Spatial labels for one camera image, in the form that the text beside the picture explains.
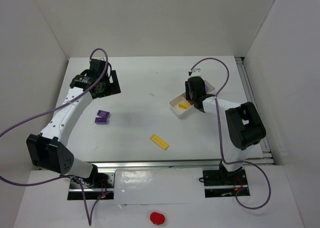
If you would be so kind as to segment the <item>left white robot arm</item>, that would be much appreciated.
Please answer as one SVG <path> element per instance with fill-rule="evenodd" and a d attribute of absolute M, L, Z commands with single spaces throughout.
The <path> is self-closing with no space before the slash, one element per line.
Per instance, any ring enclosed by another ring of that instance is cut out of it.
<path fill-rule="evenodd" d="M 91 59 L 89 69 L 75 76 L 63 102 L 39 134 L 30 134 L 26 145 L 34 166 L 61 175 L 74 175 L 85 185 L 92 187 L 105 176 L 98 167 L 77 159 L 67 148 L 69 137 L 80 116 L 94 99 L 119 94 L 116 71 L 107 72 L 109 63 Z"/>

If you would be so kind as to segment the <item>purple lego brick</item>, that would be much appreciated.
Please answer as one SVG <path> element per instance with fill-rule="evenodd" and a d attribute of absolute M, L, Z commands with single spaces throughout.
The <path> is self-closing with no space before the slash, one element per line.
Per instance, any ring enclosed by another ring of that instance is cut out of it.
<path fill-rule="evenodd" d="M 96 117 L 94 123 L 98 125 L 104 125 L 109 122 L 108 118 L 106 117 Z"/>

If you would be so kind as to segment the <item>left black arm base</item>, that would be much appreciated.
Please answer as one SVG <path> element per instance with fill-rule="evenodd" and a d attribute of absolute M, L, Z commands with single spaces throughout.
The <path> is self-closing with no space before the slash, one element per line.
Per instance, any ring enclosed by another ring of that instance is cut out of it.
<path fill-rule="evenodd" d="M 99 173 L 98 180 L 95 181 L 93 185 L 88 185 L 82 179 L 79 179 L 83 186 L 85 198 L 87 200 L 96 200 L 99 196 L 101 196 L 101 200 L 113 200 L 115 176 L 115 172 Z M 83 200 L 81 186 L 75 178 L 72 178 L 69 183 L 67 200 Z"/>

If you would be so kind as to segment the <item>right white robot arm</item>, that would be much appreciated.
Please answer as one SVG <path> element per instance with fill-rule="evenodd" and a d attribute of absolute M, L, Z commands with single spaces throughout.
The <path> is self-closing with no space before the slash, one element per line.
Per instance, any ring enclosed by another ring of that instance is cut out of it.
<path fill-rule="evenodd" d="M 228 180 L 240 173 L 251 147 L 266 136 L 266 129 L 251 102 L 243 104 L 218 98 L 205 89 L 205 81 L 194 76 L 185 82 L 186 99 L 202 113 L 216 115 L 221 162 L 217 178 Z"/>

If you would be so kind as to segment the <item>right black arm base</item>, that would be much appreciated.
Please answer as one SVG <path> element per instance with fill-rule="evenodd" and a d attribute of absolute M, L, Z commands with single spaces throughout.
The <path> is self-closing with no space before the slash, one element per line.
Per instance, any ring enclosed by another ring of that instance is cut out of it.
<path fill-rule="evenodd" d="M 204 185 L 206 198 L 234 197 L 239 191 L 238 196 L 250 196 L 246 172 L 242 169 L 233 177 L 223 180 L 218 170 L 204 170 L 202 177 L 198 179 Z"/>

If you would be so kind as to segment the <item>white compartment tray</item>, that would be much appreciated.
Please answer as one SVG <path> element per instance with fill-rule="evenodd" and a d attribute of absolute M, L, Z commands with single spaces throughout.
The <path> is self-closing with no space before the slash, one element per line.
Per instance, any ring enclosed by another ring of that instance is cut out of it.
<path fill-rule="evenodd" d="M 182 93 L 169 102 L 169 108 L 177 118 L 185 118 L 191 114 L 195 108 L 194 105 L 186 99 L 186 93 Z"/>

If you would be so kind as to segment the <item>long yellow lego plate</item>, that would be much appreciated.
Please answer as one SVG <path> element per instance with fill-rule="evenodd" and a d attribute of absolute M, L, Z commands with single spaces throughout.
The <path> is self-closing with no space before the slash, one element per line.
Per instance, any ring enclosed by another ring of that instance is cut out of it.
<path fill-rule="evenodd" d="M 161 139 L 159 136 L 157 136 L 156 134 L 153 134 L 150 138 L 151 141 L 153 141 L 156 145 L 158 145 L 159 147 L 161 147 L 163 150 L 166 150 L 169 145 L 167 142 L 165 142 L 163 139 Z"/>

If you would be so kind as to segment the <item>small yellow lego brick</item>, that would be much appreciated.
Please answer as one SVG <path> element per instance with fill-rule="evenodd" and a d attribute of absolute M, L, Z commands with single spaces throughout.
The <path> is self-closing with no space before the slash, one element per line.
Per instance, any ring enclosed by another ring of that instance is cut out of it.
<path fill-rule="evenodd" d="M 181 108 L 181 109 L 184 109 L 184 110 L 188 110 L 190 105 L 188 103 L 185 103 L 185 102 L 180 102 L 178 104 L 178 107 Z"/>

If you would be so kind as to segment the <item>purple lego brick studs up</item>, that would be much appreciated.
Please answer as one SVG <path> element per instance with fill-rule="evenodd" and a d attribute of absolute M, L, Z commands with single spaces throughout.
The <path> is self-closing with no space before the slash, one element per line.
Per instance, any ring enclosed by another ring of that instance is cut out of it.
<path fill-rule="evenodd" d="M 98 116 L 98 117 L 108 118 L 109 115 L 110 115 L 110 112 L 108 112 L 108 111 L 99 110 L 99 111 L 97 112 L 97 116 Z"/>

